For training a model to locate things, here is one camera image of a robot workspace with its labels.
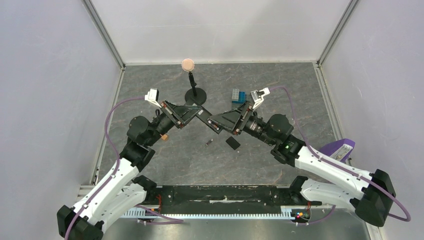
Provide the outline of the black battery cover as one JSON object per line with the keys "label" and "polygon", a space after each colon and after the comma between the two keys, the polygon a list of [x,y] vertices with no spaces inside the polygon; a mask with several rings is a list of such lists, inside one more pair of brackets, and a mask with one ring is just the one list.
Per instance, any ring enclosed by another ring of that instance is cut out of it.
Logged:
{"label": "black battery cover", "polygon": [[241,144],[232,136],[230,136],[229,138],[227,138],[225,140],[225,142],[233,149],[233,150],[237,150]]}

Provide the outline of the black remote control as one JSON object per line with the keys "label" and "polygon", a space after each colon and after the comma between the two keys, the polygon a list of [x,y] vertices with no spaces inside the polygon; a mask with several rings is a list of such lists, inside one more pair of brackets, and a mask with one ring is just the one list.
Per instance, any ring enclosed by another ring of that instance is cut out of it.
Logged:
{"label": "black remote control", "polygon": [[210,128],[212,131],[214,131],[213,130],[213,127],[212,127],[212,124],[211,124],[212,123],[212,120],[210,119],[210,117],[212,116],[212,114],[206,108],[204,108],[203,106],[201,106],[201,110],[195,116],[201,122],[203,122],[208,128]]}

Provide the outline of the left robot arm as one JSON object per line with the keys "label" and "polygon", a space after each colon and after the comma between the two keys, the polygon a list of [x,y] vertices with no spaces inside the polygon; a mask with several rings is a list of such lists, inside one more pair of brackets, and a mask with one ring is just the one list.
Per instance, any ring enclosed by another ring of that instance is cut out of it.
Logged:
{"label": "left robot arm", "polygon": [[151,148],[173,127],[185,127],[202,111],[197,103],[174,105],[163,101],[161,114],[148,120],[136,116],[129,123],[127,143],[107,175],[72,207],[57,212],[58,233],[65,240],[101,240],[108,228],[137,204],[152,204],[157,198],[151,181],[138,174],[149,164]]}

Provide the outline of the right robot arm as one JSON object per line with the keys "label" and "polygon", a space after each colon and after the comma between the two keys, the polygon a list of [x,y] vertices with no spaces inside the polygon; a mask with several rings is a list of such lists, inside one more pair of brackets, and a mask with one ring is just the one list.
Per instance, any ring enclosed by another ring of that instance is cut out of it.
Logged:
{"label": "right robot arm", "polygon": [[389,217],[396,192],[387,172],[354,168],[319,152],[291,134],[294,127],[285,115],[274,114],[264,122],[245,102],[237,109],[209,116],[206,122],[214,130],[233,135],[245,132],[272,146],[271,154],[278,162],[329,181],[324,184],[297,177],[288,191],[293,203],[308,200],[346,207],[376,227],[383,227]]}

